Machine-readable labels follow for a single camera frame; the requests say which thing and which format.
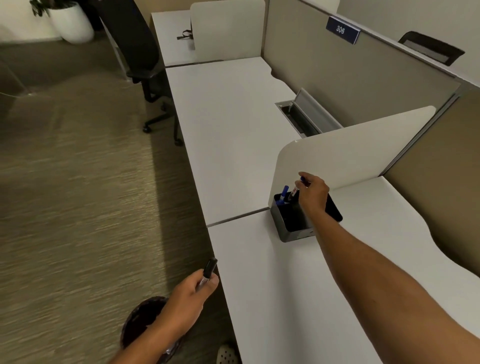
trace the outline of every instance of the office chair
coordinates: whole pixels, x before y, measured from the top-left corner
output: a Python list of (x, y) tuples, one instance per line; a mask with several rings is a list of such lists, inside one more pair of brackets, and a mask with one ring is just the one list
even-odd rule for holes
[[(155, 102), (160, 97), (172, 98), (168, 85), (167, 72), (160, 61), (160, 54), (155, 39), (148, 25), (138, 10), (134, 0), (91, 0), (100, 18), (112, 38), (120, 48), (128, 67), (127, 76), (134, 84), (142, 83), (145, 100)], [(165, 113), (144, 124), (143, 131), (150, 133), (150, 125), (175, 116), (173, 139), (176, 146), (183, 145), (178, 138), (179, 120), (175, 107), (163, 103), (161, 109), (173, 108), (172, 114)]]
[(446, 66), (450, 66), (458, 57), (465, 54), (457, 47), (418, 32), (407, 32), (398, 42)]

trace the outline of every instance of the chair backrest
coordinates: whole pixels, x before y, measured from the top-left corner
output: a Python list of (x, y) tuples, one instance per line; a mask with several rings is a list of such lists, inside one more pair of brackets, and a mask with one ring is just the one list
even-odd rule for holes
[(433, 58), (446, 66), (450, 66), (465, 52), (441, 40), (418, 32), (407, 32), (398, 41), (417, 52)]
[(132, 71), (152, 70), (159, 52), (134, 0), (91, 0)]

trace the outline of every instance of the chair base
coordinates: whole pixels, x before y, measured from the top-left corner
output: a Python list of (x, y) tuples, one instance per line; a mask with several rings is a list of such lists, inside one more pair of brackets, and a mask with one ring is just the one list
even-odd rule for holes
[[(161, 109), (165, 111), (165, 106), (162, 105)], [(142, 131), (146, 134), (150, 134), (152, 132), (152, 128), (150, 128), (150, 125), (155, 124), (156, 122), (160, 122), (166, 119), (170, 119), (173, 115), (165, 113), (160, 116), (157, 116), (156, 118), (150, 119), (144, 124), (144, 127)], [(179, 119), (177, 115), (175, 115), (175, 124), (173, 126), (173, 140), (176, 146), (182, 146), (183, 141), (178, 138), (178, 129), (179, 129)]]

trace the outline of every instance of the white wall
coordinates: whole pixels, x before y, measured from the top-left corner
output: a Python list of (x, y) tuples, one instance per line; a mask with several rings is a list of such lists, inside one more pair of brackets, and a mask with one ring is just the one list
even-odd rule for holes
[(35, 17), (28, 0), (0, 0), (0, 43), (58, 38), (48, 15)]
[(480, 0), (341, 0), (338, 13), (396, 41), (413, 30), (458, 47), (451, 68), (480, 82)]

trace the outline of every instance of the desk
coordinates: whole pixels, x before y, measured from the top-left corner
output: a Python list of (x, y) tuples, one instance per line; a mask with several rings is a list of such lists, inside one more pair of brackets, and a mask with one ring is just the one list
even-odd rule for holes
[[(349, 232), (480, 336), (480, 279), (448, 259), (383, 177), (331, 191)], [(282, 243), (269, 211), (208, 229), (244, 364), (380, 363), (315, 237)]]
[(295, 97), (260, 57), (167, 68), (207, 226), (268, 208), (276, 158), (299, 134)]
[(177, 39), (190, 29), (190, 10), (153, 12), (152, 20), (165, 67), (197, 62), (193, 39)]

